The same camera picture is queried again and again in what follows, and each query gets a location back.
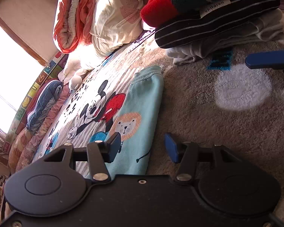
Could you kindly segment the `small white plush toy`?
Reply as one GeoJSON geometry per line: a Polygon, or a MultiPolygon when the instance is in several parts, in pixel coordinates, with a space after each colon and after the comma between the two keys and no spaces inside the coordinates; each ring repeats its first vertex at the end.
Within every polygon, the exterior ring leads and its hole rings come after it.
{"type": "Polygon", "coordinates": [[[74,75],[69,81],[69,89],[75,91],[82,83],[82,78],[79,75],[74,75]]]}

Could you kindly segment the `red green knit garment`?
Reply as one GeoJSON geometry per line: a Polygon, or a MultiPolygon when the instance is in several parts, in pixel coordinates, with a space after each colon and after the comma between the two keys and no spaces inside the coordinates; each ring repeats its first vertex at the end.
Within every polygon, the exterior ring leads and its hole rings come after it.
{"type": "Polygon", "coordinates": [[[140,15],[146,24],[157,28],[180,14],[195,14],[207,4],[206,0],[148,0],[140,15]]]}

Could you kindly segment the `teal child sweatshirt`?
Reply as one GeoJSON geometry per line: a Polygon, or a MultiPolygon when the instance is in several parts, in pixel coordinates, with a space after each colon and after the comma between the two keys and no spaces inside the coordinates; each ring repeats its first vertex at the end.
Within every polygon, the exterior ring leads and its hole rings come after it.
{"type": "Polygon", "coordinates": [[[106,167],[112,178],[120,174],[145,175],[153,143],[164,79],[159,66],[149,66],[136,73],[125,101],[108,132],[97,132],[90,142],[106,141],[115,132],[121,136],[121,147],[106,167]]]}

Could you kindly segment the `Mickey Mouse plush blanket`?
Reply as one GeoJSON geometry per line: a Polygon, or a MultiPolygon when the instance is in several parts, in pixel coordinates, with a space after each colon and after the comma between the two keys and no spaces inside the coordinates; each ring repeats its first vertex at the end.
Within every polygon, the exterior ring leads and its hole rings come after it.
{"type": "Polygon", "coordinates": [[[275,214],[284,221],[284,73],[245,65],[248,54],[284,50],[284,38],[238,45],[176,66],[153,36],[120,48],[84,79],[64,103],[41,141],[35,159],[52,140],[68,142],[75,118],[106,82],[105,92],[127,93],[136,73],[148,66],[162,69],[164,89],[147,172],[173,174],[177,167],[166,154],[164,134],[203,147],[225,145],[273,175],[282,188],[275,214]]]}

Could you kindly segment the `colourful alphabet foam mat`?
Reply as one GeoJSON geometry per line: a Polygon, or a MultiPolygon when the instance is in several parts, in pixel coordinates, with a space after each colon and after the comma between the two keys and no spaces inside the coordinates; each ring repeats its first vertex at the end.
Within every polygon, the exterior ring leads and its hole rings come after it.
{"type": "Polygon", "coordinates": [[[38,90],[45,84],[46,80],[50,80],[58,76],[58,73],[65,67],[68,57],[69,56],[67,54],[61,52],[56,53],[52,60],[46,64],[41,73],[38,75],[16,112],[3,144],[3,153],[9,154],[12,143],[16,139],[17,135],[26,127],[27,107],[35,97],[38,90]]]}

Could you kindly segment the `wooden framed window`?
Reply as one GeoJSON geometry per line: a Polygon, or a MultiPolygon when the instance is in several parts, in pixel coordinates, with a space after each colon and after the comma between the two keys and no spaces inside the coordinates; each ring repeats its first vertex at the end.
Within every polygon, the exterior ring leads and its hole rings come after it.
{"type": "Polygon", "coordinates": [[[0,18],[0,129],[4,133],[46,64],[0,18]]]}

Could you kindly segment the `blue red folded quilt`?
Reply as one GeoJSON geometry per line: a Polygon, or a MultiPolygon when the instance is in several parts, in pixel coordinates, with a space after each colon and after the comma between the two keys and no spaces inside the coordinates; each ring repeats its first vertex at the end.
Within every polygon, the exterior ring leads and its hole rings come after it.
{"type": "Polygon", "coordinates": [[[50,81],[39,95],[35,108],[27,117],[27,129],[34,135],[44,119],[47,117],[50,109],[58,101],[63,83],[59,80],[50,81]]]}

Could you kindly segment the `pink floral quilt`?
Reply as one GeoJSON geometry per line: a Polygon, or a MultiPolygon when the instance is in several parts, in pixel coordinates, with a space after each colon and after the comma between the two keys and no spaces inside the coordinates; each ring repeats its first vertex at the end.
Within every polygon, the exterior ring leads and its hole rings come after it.
{"type": "Polygon", "coordinates": [[[54,118],[59,113],[62,105],[65,103],[66,99],[68,98],[69,92],[70,92],[69,87],[64,86],[59,96],[59,99],[50,109],[47,117],[44,119],[39,130],[34,134],[34,136],[31,138],[31,140],[29,141],[29,143],[26,145],[23,152],[21,153],[20,159],[15,169],[16,172],[20,171],[21,169],[28,166],[32,162],[35,156],[35,153],[40,145],[40,142],[42,141],[48,129],[52,125],[54,118]]]}

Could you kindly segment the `grey white folded garments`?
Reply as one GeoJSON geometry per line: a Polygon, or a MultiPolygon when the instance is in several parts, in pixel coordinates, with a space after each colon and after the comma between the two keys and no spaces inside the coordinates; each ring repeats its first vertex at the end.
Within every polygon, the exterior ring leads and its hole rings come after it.
{"type": "Polygon", "coordinates": [[[173,59],[174,65],[182,66],[204,59],[219,49],[276,40],[284,35],[282,17],[282,11],[276,9],[215,36],[197,40],[184,46],[166,49],[165,54],[173,59]]]}

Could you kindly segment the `white fluffy duvet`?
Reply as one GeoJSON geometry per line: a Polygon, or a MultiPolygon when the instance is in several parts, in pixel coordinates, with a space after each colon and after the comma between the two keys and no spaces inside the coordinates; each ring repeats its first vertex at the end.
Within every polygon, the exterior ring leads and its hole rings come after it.
{"type": "Polygon", "coordinates": [[[83,79],[86,75],[97,68],[113,51],[100,52],[93,45],[80,44],[73,52],[68,54],[65,67],[58,74],[58,79],[64,86],[69,86],[69,81],[74,75],[79,75],[83,79]]]}

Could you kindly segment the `orange patterned pillow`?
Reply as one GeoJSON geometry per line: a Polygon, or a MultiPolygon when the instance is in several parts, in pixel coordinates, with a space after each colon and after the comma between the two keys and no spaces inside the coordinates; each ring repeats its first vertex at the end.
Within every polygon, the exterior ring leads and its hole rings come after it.
{"type": "Polygon", "coordinates": [[[32,134],[30,130],[24,128],[14,140],[9,152],[9,161],[8,161],[8,165],[12,174],[15,173],[20,156],[26,145],[31,140],[31,138],[32,134]]]}

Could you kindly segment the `coral white rolled quilt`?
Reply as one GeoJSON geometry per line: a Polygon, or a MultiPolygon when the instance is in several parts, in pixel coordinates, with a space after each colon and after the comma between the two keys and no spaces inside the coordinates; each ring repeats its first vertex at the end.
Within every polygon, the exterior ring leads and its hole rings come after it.
{"type": "Polygon", "coordinates": [[[92,43],[95,6],[96,0],[58,0],[53,40],[60,52],[69,54],[82,43],[92,43]]]}

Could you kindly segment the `black white striped garment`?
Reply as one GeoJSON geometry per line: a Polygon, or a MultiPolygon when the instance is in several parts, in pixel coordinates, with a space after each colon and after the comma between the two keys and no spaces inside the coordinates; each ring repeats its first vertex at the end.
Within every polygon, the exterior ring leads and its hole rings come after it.
{"type": "Polygon", "coordinates": [[[158,27],[155,41],[168,49],[183,46],[235,28],[263,14],[276,10],[280,0],[222,0],[208,5],[200,18],[180,15],[158,27]]]}

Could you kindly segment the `cream floral pillow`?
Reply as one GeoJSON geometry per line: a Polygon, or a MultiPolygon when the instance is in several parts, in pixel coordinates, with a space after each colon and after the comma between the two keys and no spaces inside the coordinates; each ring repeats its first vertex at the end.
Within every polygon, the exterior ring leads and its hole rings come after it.
{"type": "Polygon", "coordinates": [[[142,33],[140,11],[148,0],[96,0],[90,30],[96,54],[106,58],[142,33]]]}

